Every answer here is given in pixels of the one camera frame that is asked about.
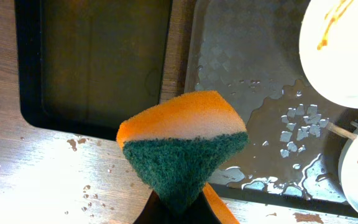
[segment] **orange sponge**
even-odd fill
[[[186,93],[149,108],[120,125],[117,142],[147,139],[212,139],[245,132],[246,126],[233,107],[216,91]]]

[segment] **black tray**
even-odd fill
[[[24,119],[115,140],[122,121],[159,103],[171,5],[16,0]]]
[[[324,128],[355,130],[358,110],[323,98],[303,73],[309,2],[197,1],[185,92],[217,90],[247,124],[250,144],[209,179],[220,197],[358,218],[338,178],[347,139]]]

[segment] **green scouring pad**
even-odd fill
[[[188,93],[154,106],[123,122],[117,134],[138,176],[177,215],[247,139],[244,122],[216,91]]]

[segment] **countertop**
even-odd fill
[[[194,6],[195,1],[173,1],[161,101],[183,93]],[[116,142],[39,129],[24,121],[14,1],[0,0],[0,223],[132,223],[150,191]],[[358,223],[355,218],[224,201],[241,223]]]

